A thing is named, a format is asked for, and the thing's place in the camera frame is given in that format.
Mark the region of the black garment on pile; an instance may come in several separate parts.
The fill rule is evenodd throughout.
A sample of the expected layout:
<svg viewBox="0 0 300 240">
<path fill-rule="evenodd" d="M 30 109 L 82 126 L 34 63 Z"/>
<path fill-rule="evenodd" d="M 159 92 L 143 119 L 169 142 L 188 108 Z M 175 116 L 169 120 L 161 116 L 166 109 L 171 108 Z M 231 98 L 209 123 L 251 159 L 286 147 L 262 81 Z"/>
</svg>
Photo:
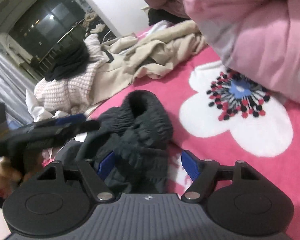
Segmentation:
<svg viewBox="0 0 300 240">
<path fill-rule="evenodd" d="M 87 69 L 89 52 L 83 41 L 77 41 L 55 57 L 52 66 L 44 75 L 46 82 L 69 79 L 83 74 Z"/>
</svg>

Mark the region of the pink white knit sweater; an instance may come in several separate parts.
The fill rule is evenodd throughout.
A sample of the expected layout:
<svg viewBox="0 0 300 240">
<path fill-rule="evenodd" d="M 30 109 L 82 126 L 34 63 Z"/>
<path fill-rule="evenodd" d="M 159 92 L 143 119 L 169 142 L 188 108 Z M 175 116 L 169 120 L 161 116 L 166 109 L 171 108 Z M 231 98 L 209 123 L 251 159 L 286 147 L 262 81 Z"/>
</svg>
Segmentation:
<svg viewBox="0 0 300 240">
<path fill-rule="evenodd" d="M 89 53 L 89 61 L 84 73 L 60 81 L 41 80 L 35 86 L 34 96 L 39 105 L 47 111 L 77 114 L 84 113 L 92 105 L 89 94 L 95 74 L 109 57 L 102 51 L 97 34 L 89 35 L 84 43 Z"/>
</svg>

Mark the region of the grey curtain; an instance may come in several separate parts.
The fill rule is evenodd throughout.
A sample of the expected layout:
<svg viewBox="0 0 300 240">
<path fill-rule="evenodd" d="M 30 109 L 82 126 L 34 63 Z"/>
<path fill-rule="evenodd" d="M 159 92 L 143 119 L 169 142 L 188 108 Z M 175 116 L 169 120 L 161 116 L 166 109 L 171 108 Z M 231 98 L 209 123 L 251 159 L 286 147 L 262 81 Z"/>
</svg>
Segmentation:
<svg viewBox="0 0 300 240">
<path fill-rule="evenodd" d="M 0 103 L 5 104 L 8 118 L 21 125 L 33 122 L 26 105 L 28 90 L 34 90 L 34 83 L 0 52 Z"/>
</svg>

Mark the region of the white garment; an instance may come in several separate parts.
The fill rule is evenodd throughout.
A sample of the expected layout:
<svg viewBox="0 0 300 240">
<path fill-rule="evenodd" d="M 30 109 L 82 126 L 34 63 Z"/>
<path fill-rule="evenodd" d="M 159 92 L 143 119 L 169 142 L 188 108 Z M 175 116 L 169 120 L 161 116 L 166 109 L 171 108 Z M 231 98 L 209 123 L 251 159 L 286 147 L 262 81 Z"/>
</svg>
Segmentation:
<svg viewBox="0 0 300 240">
<path fill-rule="evenodd" d="M 56 119 L 69 116 L 68 113 L 63 111 L 56 111 L 55 114 L 48 112 L 44 107 L 39 106 L 39 103 L 30 90 L 26 90 L 25 103 L 27 105 L 27 110 L 32 116 L 34 122 L 43 121 L 46 119 Z"/>
</svg>

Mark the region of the pink puffer jacket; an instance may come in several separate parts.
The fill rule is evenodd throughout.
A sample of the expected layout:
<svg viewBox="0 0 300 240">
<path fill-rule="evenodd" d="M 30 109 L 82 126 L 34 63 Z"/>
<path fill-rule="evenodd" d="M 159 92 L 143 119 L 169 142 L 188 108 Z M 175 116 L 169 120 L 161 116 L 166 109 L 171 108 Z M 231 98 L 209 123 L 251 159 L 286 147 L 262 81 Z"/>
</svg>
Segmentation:
<svg viewBox="0 0 300 240">
<path fill-rule="evenodd" d="M 145 0 L 194 20 L 222 63 L 300 104 L 300 0 Z"/>
</svg>

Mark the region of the dark grey sweatpants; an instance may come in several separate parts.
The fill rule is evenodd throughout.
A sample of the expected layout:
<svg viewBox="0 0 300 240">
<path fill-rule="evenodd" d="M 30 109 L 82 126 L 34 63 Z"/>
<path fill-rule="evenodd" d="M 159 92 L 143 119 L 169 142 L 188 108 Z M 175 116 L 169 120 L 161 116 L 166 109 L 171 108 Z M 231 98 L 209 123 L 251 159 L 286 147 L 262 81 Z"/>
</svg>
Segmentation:
<svg viewBox="0 0 300 240">
<path fill-rule="evenodd" d="M 68 142 L 56 160 L 74 167 L 80 160 L 93 159 L 98 168 L 107 154 L 114 153 L 115 166 L 105 179 L 111 191 L 165 193 L 173 127 L 158 98 L 146 90 L 133 91 L 121 106 L 111 107 L 97 121 L 98 130 L 87 133 L 83 142 Z"/>
</svg>

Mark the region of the pink floral blanket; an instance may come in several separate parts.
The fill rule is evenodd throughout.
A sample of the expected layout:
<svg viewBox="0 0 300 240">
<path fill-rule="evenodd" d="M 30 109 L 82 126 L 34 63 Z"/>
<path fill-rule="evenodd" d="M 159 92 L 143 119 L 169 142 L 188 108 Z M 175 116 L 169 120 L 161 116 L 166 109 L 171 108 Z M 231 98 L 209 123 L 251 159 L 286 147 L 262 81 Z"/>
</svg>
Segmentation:
<svg viewBox="0 0 300 240">
<path fill-rule="evenodd" d="M 182 194 L 191 184 L 181 165 L 181 150 L 222 165 L 246 161 L 292 200 L 288 234 L 300 239 L 300 105 L 227 70 L 206 46 L 163 78 L 136 79 L 88 109 L 96 118 L 140 89 L 157 96 L 173 125 L 169 193 Z"/>
</svg>

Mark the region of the beige coat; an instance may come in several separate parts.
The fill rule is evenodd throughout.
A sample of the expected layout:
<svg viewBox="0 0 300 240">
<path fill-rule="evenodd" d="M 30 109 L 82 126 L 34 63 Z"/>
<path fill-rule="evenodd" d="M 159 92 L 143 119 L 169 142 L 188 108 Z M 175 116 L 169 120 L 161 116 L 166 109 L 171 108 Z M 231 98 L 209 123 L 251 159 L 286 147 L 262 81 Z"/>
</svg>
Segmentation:
<svg viewBox="0 0 300 240">
<path fill-rule="evenodd" d="M 206 39 L 193 20 L 140 40 L 126 36 L 108 47 L 102 46 L 101 61 L 89 93 L 90 104 L 99 105 L 144 76 L 161 79 L 206 46 Z"/>
</svg>

